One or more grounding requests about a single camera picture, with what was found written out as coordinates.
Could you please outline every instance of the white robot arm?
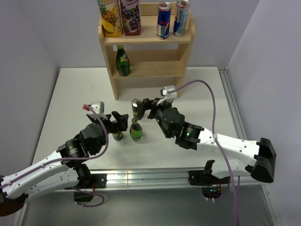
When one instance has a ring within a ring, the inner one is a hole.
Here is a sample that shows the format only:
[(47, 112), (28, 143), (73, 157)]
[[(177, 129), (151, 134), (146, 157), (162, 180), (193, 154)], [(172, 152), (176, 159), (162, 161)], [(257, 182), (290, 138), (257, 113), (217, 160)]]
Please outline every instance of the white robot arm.
[[(220, 153), (215, 141), (218, 140), (227, 157), (234, 176), (251, 176), (252, 178), (271, 183), (274, 181), (276, 153), (272, 143), (265, 138), (258, 141), (241, 140), (220, 134), (185, 121), (172, 102), (177, 98), (174, 86), (167, 86), (161, 91), (162, 99), (144, 99), (137, 103), (138, 115), (143, 117), (145, 110), (150, 110), (149, 119), (156, 119), (166, 138), (176, 137), (175, 143), (185, 149)], [(205, 176), (211, 181), (218, 181), (229, 176), (229, 170), (224, 160), (207, 162), (203, 176), (190, 179), (190, 184), (206, 185)]]
[[(112, 112), (116, 121), (111, 122), (111, 114), (103, 113), (103, 102), (92, 102), (89, 108), (94, 109), (94, 114), (98, 115), (107, 133), (127, 130), (128, 114)], [(102, 126), (90, 110), (87, 116), (92, 123), (48, 157), (18, 173), (0, 176), (0, 216), (12, 214), (25, 203), (52, 191), (70, 187), (86, 188), (94, 183), (90, 170), (82, 163), (96, 158), (106, 144), (106, 137)]]

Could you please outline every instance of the white wall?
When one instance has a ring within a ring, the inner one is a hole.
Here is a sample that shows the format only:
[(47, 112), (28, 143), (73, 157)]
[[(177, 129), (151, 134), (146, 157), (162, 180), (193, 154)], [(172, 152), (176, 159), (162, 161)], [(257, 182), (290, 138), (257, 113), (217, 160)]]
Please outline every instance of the white wall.
[[(0, 174), (30, 166), (57, 68), (17, 0), (0, 6)], [(0, 218), (10, 225), (12, 216)]]
[(300, 0), (261, 0), (228, 69), (248, 138), (277, 152), (271, 189), (285, 226), (301, 222), (300, 11)]
[[(59, 67), (105, 66), (97, 35), (97, 0), (20, 2)], [(196, 37), (189, 65), (228, 65), (259, 0), (190, 2), (196, 24)]]

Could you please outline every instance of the cable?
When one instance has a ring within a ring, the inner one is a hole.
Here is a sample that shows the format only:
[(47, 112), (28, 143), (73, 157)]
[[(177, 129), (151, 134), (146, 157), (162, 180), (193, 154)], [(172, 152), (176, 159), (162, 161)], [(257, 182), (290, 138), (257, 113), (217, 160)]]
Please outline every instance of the cable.
[(75, 187), (72, 187), (72, 189), (75, 190), (75, 191), (77, 191), (77, 192), (82, 192), (82, 193), (86, 193), (86, 194), (97, 195), (97, 196), (99, 196), (99, 197), (101, 197), (103, 199), (100, 203), (95, 204), (95, 205), (85, 205), (85, 204), (77, 202), (76, 204), (78, 204), (79, 206), (82, 206), (82, 207), (96, 207), (96, 206), (100, 206), (104, 202), (104, 196), (102, 194), (99, 194), (99, 193), (96, 193), (96, 192), (87, 192), (87, 191), (79, 190), (79, 189), (77, 189)]
[(68, 157), (68, 158), (58, 158), (58, 159), (53, 159), (53, 160), (47, 161), (47, 162), (44, 163), (44, 166), (41, 166), (41, 165), (40, 165), (40, 166), (37, 166), (37, 167), (31, 169), (30, 171), (28, 171), (28, 172), (26, 172), (26, 173), (24, 173), (24, 174), (18, 176), (17, 178), (12, 179), (12, 180), (10, 181), (9, 184), (6, 183), (6, 184), (0, 186), (0, 189), (7, 187), (8, 185), (11, 185), (12, 183), (14, 183), (14, 182), (16, 182), (16, 181), (22, 179), (23, 177), (25, 177), (25, 176), (27, 176), (27, 175), (29, 175), (29, 174), (31, 174), (31, 173), (37, 171), (37, 170), (39, 170), (39, 169), (41, 169), (41, 168), (43, 168), (43, 167), (49, 165), (49, 164), (52, 164), (52, 163), (54, 163), (54, 162), (56, 162), (56, 161), (71, 161), (71, 160), (85, 160), (85, 161), (86, 161), (86, 160), (91, 160), (91, 159), (97, 159), (97, 158), (99, 158), (100, 156), (102, 156), (102, 155), (107, 151), (108, 146), (109, 146), (109, 135), (108, 135), (108, 131), (107, 131), (107, 129), (105, 128), (105, 125), (104, 125), (103, 121), (102, 121), (102, 120), (100, 119), (100, 117), (97, 115), (97, 113), (96, 113), (89, 105), (84, 105), (84, 106), (85, 106), (86, 108), (88, 108), (88, 109), (95, 115), (95, 117), (97, 118), (97, 120), (99, 121), (99, 123), (101, 124), (101, 126), (102, 126), (102, 128), (103, 128), (104, 135), (105, 135), (105, 140), (106, 140), (106, 144), (105, 144), (104, 150), (103, 150), (100, 154), (98, 154), (98, 155), (96, 155), (96, 156), (93, 156), (93, 157), (87, 157), (87, 158), (74, 158), (74, 157), (71, 158), (71, 157)]
[(215, 98), (214, 98), (214, 94), (213, 94), (213, 91), (211, 89), (211, 87), (208, 85), (207, 82), (203, 81), (203, 80), (200, 80), (200, 79), (197, 79), (197, 80), (193, 80), (193, 81), (190, 81), (188, 83), (186, 83), (185, 85), (179, 87), (179, 88), (176, 88), (172, 91), (168, 91), (167, 93), (170, 94), (170, 93), (174, 93), (194, 82), (201, 82), (203, 84), (205, 84), (207, 86), (207, 88), (209, 89), (210, 93), (211, 93), (211, 97), (212, 97), (212, 101), (213, 101), (213, 118), (212, 118), (212, 134), (213, 134), (213, 137), (214, 137), (214, 141), (216, 142), (216, 145), (218, 146), (218, 148), (220, 149), (225, 161), (226, 161), (226, 164), (227, 164), (227, 167), (228, 167), (228, 171), (229, 171), (229, 174), (230, 174), (230, 181), (231, 181), (231, 184), (233, 184), (233, 199), (234, 199), (234, 222), (235, 222), (235, 225), (238, 226), (239, 225), (239, 210), (238, 210), (238, 198), (237, 198), (237, 192), (236, 192), (236, 188), (235, 188), (235, 182), (234, 182), (234, 176), (233, 176), (233, 172), (231, 170), (231, 166), (230, 166), (230, 163), (229, 163), (229, 160), (226, 156), (226, 153), (224, 151), (224, 149), (222, 148), (222, 146), (220, 145), (220, 143), (218, 142), (217, 140), (217, 137), (215, 136), (215, 117), (216, 117), (216, 104), (215, 104)]

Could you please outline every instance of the canned drink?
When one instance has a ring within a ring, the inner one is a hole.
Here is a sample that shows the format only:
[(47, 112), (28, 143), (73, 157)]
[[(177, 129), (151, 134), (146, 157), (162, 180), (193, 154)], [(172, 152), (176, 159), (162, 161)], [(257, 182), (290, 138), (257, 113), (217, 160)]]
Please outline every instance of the canned drink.
[(173, 34), (175, 36), (183, 36), (188, 19), (190, 3), (187, 0), (178, 0), (176, 13), (174, 16)]
[(141, 100), (139, 100), (139, 99), (132, 100), (133, 117), (136, 118), (137, 120), (140, 120), (142, 117), (138, 116), (138, 105), (137, 105), (137, 103), (141, 103)]
[(166, 39), (169, 35), (169, 23), (171, 15), (171, 4), (160, 2), (158, 5), (157, 37)]
[(114, 140), (120, 141), (123, 138), (123, 132), (117, 129), (117, 133), (112, 133)]

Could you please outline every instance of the glass bottle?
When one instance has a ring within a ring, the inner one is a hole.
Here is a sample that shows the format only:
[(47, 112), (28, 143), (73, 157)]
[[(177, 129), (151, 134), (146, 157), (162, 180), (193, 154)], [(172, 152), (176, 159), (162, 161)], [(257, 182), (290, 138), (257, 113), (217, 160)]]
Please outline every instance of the glass bottle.
[(142, 138), (142, 135), (143, 135), (142, 127), (138, 123), (138, 120), (136, 118), (132, 119), (130, 135), (133, 140), (140, 140)]
[(116, 67), (121, 76), (128, 76), (130, 74), (130, 60), (122, 45), (117, 46)]

